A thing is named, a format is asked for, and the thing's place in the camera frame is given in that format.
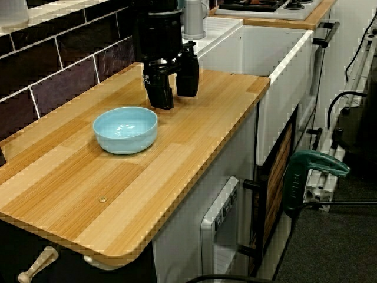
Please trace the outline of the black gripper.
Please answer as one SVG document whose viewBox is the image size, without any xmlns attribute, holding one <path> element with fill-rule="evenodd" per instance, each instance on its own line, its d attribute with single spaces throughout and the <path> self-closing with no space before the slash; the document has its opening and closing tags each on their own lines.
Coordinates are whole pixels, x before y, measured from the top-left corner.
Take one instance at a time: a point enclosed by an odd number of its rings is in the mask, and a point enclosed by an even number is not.
<svg viewBox="0 0 377 283">
<path fill-rule="evenodd" d="M 174 108 L 168 74 L 177 74 L 178 96 L 195 97 L 198 92 L 195 43 L 182 42 L 181 15 L 181 11 L 142 12 L 133 32 L 135 59 L 144 64 L 143 83 L 150 104 L 163 110 Z"/>
</svg>

